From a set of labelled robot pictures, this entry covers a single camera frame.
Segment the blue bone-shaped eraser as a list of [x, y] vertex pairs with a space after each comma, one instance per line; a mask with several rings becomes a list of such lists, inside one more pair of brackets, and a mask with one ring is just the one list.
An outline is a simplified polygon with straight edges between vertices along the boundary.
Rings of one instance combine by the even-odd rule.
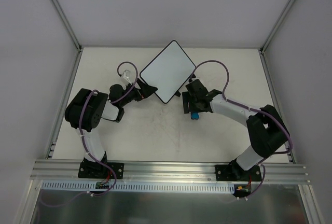
[[190, 117], [191, 120], [198, 120], [200, 118], [198, 113], [191, 113]]

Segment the small black-framed whiteboard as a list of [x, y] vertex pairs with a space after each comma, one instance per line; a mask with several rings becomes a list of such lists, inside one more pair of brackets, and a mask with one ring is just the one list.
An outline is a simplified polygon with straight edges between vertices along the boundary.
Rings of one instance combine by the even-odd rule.
[[167, 104], [189, 79], [196, 65], [176, 40], [172, 40], [140, 72], [140, 78], [156, 87], [159, 100]]

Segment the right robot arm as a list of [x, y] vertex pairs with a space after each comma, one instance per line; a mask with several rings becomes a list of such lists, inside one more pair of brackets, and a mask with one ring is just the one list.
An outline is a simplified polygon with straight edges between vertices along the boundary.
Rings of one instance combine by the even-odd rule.
[[246, 179], [252, 167], [290, 141], [290, 134], [273, 106], [266, 105], [260, 109], [246, 106], [226, 98], [219, 90], [208, 91], [199, 79], [190, 80], [186, 89], [183, 92], [183, 108], [184, 113], [191, 114], [192, 119], [196, 119], [195, 115], [199, 113], [214, 113], [247, 128], [250, 145], [225, 169], [236, 179]]

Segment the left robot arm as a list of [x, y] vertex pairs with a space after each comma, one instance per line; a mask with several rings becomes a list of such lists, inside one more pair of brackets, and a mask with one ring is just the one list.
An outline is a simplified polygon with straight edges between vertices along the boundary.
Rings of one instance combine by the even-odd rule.
[[103, 148], [97, 126], [101, 119], [120, 122], [124, 106], [132, 101], [141, 101], [157, 92], [158, 88], [138, 79], [138, 87], [127, 83], [112, 85], [109, 93], [82, 88], [65, 110], [65, 120], [76, 130], [85, 150], [84, 162], [91, 164], [90, 171], [96, 177], [108, 173], [107, 154]]

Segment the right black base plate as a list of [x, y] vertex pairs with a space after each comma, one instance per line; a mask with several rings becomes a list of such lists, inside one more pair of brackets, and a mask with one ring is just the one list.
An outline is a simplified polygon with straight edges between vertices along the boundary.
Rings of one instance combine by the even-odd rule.
[[249, 170], [242, 169], [236, 163], [217, 164], [214, 166], [217, 181], [249, 181], [260, 182], [262, 175], [258, 165]]

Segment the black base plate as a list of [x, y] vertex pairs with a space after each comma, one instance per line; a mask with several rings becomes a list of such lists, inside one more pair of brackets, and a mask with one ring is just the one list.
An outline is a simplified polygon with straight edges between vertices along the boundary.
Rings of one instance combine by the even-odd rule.
[[[123, 179], [124, 163], [108, 162], [107, 165], [113, 169], [117, 179]], [[110, 170], [97, 162], [84, 159], [80, 163], [78, 178], [84, 179], [105, 179]]]
[[249, 181], [260, 182], [262, 175], [258, 165], [249, 170], [242, 169], [236, 163], [217, 164], [214, 166], [217, 181]]

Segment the right side aluminium rail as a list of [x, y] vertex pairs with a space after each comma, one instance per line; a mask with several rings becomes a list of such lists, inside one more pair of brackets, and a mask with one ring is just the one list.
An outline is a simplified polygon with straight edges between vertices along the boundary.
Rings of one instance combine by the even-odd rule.
[[262, 67], [263, 67], [265, 77], [266, 77], [266, 80], [267, 80], [267, 83], [268, 83], [268, 87], [269, 87], [270, 95], [271, 95], [271, 98], [272, 98], [272, 102], [273, 102], [277, 112], [281, 116], [281, 118], [282, 118], [284, 124], [286, 125], [287, 129], [289, 130], [289, 127], [287, 126], [287, 121], [285, 120], [283, 111], [281, 109], [281, 104], [279, 102], [278, 95], [276, 93], [276, 88], [275, 88], [274, 81], [273, 81], [271, 73], [270, 73], [270, 69], [268, 67], [267, 59], [265, 58], [265, 54], [261, 50], [258, 50], [258, 53], [259, 53], [260, 60], [261, 60], [261, 63], [262, 63]]

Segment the aluminium rail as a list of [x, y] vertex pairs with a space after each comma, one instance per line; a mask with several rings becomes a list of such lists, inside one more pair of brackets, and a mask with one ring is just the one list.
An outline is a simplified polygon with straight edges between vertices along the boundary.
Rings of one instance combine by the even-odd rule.
[[55, 121], [54, 121], [52, 129], [51, 129], [51, 133], [50, 133], [49, 140], [48, 140], [48, 145], [45, 149], [45, 154], [43, 155], [43, 159], [49, 159], [49, 156], [51, 153], [51, 147], [53, 146], [53, 143], [55, 143], [57, 141], [57, 138], [58, 138], [58, 135], [60, 132], [60, 128], [61, 128], [61, 124], [62, 124], [62, 121], [64, 118], [65, 109], [66, 109], [66, 106], [68, 103], [68, 99], [69, 99], [69, 96], [70, 96], [70, 93], [71, 93], [71, 90], [73, 87], [75, 76], [77, 74], [79, 63], [81, 60], [82, 52], [83, 52], [83, 48], [81, 48], [77, 52], [73, 67], [70, 70], [69, 78], [65, 85], [63, 96], [61, 97], [59, 109], [57, 111], [56, 118], [55, 118]]
[[[209, 183], [216, 182], [215, 163], [124, 161], [124, 181]], [[30, 179], [78, 179], [79, 160], [38, 159]], [[311, 178], [303, 164], [266, 163], [267, 184], [309, 185]]]
[[270, 95], [271, 95], [271, 98], [272, 98], [272, 102], [273, 102], [277, 112], [281, 116], [281, 118], [282, 118], [284, 124], [286, 125], [287, 129], [289, 130], [289, 127], [287, 126], [287, 121], [285, 120], [283, 111], [281, 109], [281, 104], [279, 102], [278, 95], [276, 93], [276, 88], [275, 88], [274, 81], [273, 81], [271, 73], [270, 73], [270, 69], [268, 67], [267, 59], [265, 58], [265, 54], [261, 50], [258, 50], [258, 53], [259, 53], [260, 60], [261, 60], [261, 63], [262, 63], [262, 67], [263, 67], [265, 77], [266, 77], [266, 80], [267, 80], [267, 83], [268, 83], [268, 87], [269, 87]]

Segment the left aluminium corner post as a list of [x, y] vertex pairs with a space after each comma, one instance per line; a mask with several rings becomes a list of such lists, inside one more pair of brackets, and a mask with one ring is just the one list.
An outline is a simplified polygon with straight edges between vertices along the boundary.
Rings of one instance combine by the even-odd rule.
[[69, 34], [70, 39], [73, 43], [73, 45], [75, 46], [76, 50], [80, 51], [81, 50], [81, 44], [76, 36], [76, 34], [74, 33], [74, 30], [59, 2], [59, 0], [50, 0], [56, 13], [58, 14], [62, 24], [64, 25], [64, 28], [66, 30], [66, 32]]

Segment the aluminium corner post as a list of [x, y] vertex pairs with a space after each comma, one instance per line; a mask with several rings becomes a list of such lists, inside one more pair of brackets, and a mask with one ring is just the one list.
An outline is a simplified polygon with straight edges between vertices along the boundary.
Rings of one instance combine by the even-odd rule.
[[294, 6], [297, 0], [287, 0], [285, 6], [283, 7], [280, 15], [278, 16], [275, 24], [273, 25], [271, 31], [269, 32], [266, 40], [264, 41], [262, 47], [260, 48], [260, 52], [264, 53], [270, 43], [272, 42], [273, 38], [277, 34], [278, 30], [280, 29], [281, 25], [285, 21], [286, 17], [288, 16], [289, 12], [291, 11], [292, 7]]
[[66, 30], [66, 32], [69, 34], [70, 39], [73, 43], [73, 45], [75, 46], [76, 50], [80, 51], [81, 50], [81, 44], [76, 36], [76, 34], [74, 33], [74, 30], [59, 2], [59, 0], [50, 0], [56, 13], [58, 14], [62, 24], [64, 25], [64, 28]]

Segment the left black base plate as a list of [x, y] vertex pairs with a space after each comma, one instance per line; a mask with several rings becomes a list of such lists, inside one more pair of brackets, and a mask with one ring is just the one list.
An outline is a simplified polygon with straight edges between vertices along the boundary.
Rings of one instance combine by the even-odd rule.
[[[108, 162], [107, 165], [113, 169], [117, 179], [123, 179], [124, 163]], [[105, 179], [110, 170], [97, 162], [84, 159], [80, 163], [78, 178], [84, 179]]]

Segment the aluminium front rail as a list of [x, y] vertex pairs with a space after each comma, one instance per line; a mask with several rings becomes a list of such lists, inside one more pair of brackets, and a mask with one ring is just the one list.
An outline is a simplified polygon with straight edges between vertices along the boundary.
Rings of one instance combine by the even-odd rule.
[[[216, 182], [215, 163], [124, 161], [124, 181], [209, 183]], [[30, 179], [78, 179], [79, 160], [38, 159]], [[266, 163], [267, 184], [309, 185], [311, 178], [303, 164]]]

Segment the left side aluminium rail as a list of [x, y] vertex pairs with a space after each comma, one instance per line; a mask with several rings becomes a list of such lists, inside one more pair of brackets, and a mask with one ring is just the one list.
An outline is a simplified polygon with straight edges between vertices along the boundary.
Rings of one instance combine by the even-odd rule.
[[52, 129], [51, 129], [51, 133], [50, 133], [49, 140], [48, 140], [48, 145], [45, 149], [45, 154], [43, 155], [43, 159], [49, 159], [49, 156], [51, 153], [51, 147], [53, 146], [53, 143], [55, 143], [57, 141], [57, 138], [58, 138], [58, 135], [60, 132], [60, 128], [61, 128], [61, 124], [62, 124], [62, 121], [64, 118], [65, 109], [66, 109], [66, 106], [68, 103], [68, 99], [69, 99], [69, 96], [70, 96], [70, 93], [71, 93], [71, 90], [73, 87], [75, 76], [77, 74], [79, 63], [81, 60], [82, 52], [83, 52], [83, 48], [81, 48], [77, 52], [73, 67], [70, 70], [69, 78], [65, 85], [63, 96], [61, 97], [59, 109], [57, 111], [56, 118], [55, 118], [55, 121], [54, 121]]

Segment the right aluminium corner post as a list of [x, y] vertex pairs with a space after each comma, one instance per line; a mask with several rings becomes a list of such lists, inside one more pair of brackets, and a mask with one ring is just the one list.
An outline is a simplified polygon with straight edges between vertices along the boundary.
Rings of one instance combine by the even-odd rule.
[[270, 43], [272, 42], [273, 38], [277, 34], [278, 30], [280, 29], [281, 25], [285, 21], [286, 17], [288, 16], [289, 12], [291, 11], [292, 7], [294, 6], [297, 0], [287, 0], [285, 6], [283, 7], [280, 15], [278, 16], [275, 24], [273, 25], [271, 31], [269, 32], [266, 40], [264, 41], [262, 47], [260, 48], [260, 52], [264, 53]]

